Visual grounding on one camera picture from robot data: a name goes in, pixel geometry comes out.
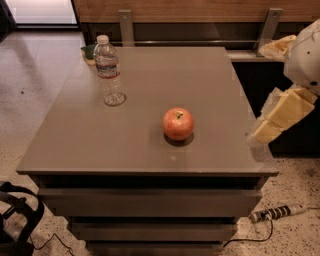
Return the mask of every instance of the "drawer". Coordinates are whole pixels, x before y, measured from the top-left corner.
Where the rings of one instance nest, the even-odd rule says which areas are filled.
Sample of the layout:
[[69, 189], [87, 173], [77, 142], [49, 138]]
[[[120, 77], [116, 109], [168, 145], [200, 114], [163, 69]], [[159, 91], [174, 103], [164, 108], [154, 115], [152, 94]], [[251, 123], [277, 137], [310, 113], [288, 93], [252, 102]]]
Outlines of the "drawer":
[[99, 223], [72, 222], [69, 230], [79, 240], [109, 242], [212, 242], [227, 241], [237, 231], [236, 225], [210, 221], [144, 218], [110, 220]]
[[89, 242], [87, 249], [101, 256], [215, 256], [222, 251], [221, 244], [210, 243], [106, 243]]
[[43, 202], [60, 216], [243, 217], [261, 199], [256, 190], [50, 189]]

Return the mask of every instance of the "metal bracket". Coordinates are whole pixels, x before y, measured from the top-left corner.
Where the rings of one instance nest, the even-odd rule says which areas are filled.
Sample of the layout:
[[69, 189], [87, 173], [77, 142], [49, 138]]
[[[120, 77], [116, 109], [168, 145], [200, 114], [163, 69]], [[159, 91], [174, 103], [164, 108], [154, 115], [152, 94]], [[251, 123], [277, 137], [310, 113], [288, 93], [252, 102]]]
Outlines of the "metal bracket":
[[260, 36], [257, 40], [257, 43], [253, 47], [256, 55], [261, 57], [262, 55], [258, 52], [258, 50], [265, 44], [270, 43], [274, 36], [274, 33], [277, 29], [280, 16], [283, 12], [281, 8], [269, 8], [268, 14], [262, 26], [262, 30], [260, 32]]
[[131, 10], [119, 10], [122, 46], [135, 46]]

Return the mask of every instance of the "speckled floor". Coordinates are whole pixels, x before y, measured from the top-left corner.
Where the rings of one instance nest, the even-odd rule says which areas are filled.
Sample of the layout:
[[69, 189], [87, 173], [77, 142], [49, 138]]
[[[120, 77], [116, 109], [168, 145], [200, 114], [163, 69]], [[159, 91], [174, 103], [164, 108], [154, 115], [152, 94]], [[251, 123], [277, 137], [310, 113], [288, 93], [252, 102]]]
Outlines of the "speckled floor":
[[[78, 32], [16, 32], [0, 43], [0, 180], [37, 187], [29, 177], [15, 172], [21, 157], [35, 136], [46, 113], [63, 86], [71, 68], [79, 60], [84, 45]], [[269, 179], [262, 189], [263, 199], [256, 210], [283, 204], [305, 203], [320, 207], [320, 159], [277, 158], [280, 174]], [[46, 209], [44, 218], [32, 234], [37, 247], [54, 233], [71, 246], [74, 255], [91, 255], [85, 242], [67, 230], [63, 217]], [[238, 222], [234, 238], [268, 237], [270, 223], [252, 224], [248, 218]], [[267, 242], [230, 243], [223, 256], [319, 255], [320, 210], [274, 221], [273, 236]], [[34, 255], [70, 255], [56, 239]]]

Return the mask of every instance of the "power strip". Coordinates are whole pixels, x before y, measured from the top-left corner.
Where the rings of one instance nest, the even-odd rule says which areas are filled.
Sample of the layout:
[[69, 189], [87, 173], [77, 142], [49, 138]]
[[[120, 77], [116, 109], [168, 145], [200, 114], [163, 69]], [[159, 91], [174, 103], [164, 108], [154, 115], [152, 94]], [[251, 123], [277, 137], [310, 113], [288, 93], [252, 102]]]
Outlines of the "power strip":
[[272, 208], [264, 211], [253, 212], [249, 218], [253, 223], [269, 220], [279, 219], [282, 217], [295, 215], [307, 211], [307, 206], [304, 204], [283, 205], [277, 208]]

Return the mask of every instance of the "bottle label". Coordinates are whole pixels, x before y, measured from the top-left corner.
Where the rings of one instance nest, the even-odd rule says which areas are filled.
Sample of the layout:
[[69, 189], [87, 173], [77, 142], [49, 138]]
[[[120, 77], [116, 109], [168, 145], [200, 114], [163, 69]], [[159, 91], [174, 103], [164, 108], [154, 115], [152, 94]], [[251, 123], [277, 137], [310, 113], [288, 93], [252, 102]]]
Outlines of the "bottle label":
[[96, 65], [98, 70], [98, 75], [102, 78], [113, 78], [119, 75], [120, 65]]

